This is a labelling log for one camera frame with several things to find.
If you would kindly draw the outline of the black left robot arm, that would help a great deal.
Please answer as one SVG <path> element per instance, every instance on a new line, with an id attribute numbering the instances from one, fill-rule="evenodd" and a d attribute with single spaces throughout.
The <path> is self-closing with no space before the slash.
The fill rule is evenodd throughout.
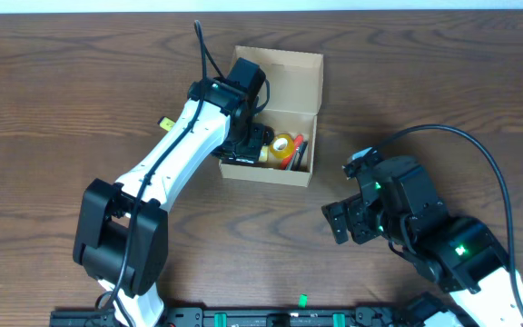
<path id="1" fill-rule="evenodd" d="M 154 326 L 164 313 L 156 289 L 168 256 L 168 213 L 204 159 L 253 164 L 264 145 L 264 76 L 204 78 L 191 85 L 179 119 L 129 172 L 85 189 L 74 261 L 104 288 L 98 312 L 122 326 Z"/>

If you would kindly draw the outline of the yellow sticky notes pad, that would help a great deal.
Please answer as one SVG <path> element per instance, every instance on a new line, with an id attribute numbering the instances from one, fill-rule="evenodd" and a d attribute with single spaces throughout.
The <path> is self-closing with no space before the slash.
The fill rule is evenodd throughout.
<path id="1" fill-rule="evenodd" d="M 258 158 L 259 163 L 267 163 L 269 158 L 269 147 L 267 145 L 264 145 L 260 150 L 260 155 Z"/>

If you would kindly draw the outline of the yellow highlighter marker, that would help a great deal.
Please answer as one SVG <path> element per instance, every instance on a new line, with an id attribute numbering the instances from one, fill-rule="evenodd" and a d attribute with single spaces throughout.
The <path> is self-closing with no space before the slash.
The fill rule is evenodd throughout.
<path id="1" fill-rule="evenodd" d="M 173 121 L 172 119 L 166 117 L 166 116 L 163 116 L 159 121 L 158 121 L 158 125 L 160 128 L 162 128 L 164 131 L 167 131 L 167 132 L 170 132 L 174 125 L 175 125 L 175 121 Z"/>

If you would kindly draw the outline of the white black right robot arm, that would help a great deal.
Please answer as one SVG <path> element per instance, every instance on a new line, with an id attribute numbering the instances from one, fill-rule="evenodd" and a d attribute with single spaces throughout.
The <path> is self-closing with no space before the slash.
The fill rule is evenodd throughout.
<path id="1" fill-rule="evenodd" d="M 479 326 L 523 326 L 523 282 L 511 252 L 479 219 L 453 216 L 431 182 L 368 182 L 322 206 L 336 243 L 382 237 Z"/>

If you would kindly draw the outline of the brown cardboard box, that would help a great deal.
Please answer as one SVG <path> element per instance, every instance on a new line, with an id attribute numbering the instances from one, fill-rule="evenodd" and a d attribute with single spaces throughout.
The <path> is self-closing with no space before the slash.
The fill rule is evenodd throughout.
<path id="1" fill-rule="evenodd" d="M 222 176 L 251 182 L 309 185 L 313 173 L 318 113 L 323 86 L 323 55 L 237 45 L 233 61 L 243 58 L 260 66 L 270 86 L 260 90 L 267 106 L 254 118 L 277 135 L 303 136 L 306 147 L 292 168 L 272 154 L 264 163 L 219 163 Z"/>

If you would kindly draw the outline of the yellow tape roll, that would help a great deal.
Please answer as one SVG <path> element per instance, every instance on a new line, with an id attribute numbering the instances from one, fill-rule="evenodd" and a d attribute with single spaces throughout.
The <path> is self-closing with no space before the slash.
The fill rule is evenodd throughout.
<path id="1" fill-rule="evenodd" d="M 294 153 L 295 144 L 289 134 L 278 134 L 274 137 L 269 149 L 275 158 L 283 160 Z"/>

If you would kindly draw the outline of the black round tape dispenser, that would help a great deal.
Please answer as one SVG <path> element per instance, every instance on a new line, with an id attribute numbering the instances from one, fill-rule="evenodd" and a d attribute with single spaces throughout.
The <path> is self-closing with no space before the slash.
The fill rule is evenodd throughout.
<path id="1" fill-rule="evenodd" d="M 262 143 L 264 145 L 270 145 L 275 137 L 273 129 L 269 126 L 265 126 L 262 133 Z"/>

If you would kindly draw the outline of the red black stapler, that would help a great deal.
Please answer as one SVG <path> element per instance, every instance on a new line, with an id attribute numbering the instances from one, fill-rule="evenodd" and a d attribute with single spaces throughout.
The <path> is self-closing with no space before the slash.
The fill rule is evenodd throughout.
<path id="1" fill-rule="evenodd" d="M 292 171 L 297 162 L 303 157 L 303 152 L 307 147 L 302 134 L 298 134 L 294 139 L 295 152 L 289 157 L 283 159 L 280 164 L 280 169 L 285 171 Z"/>

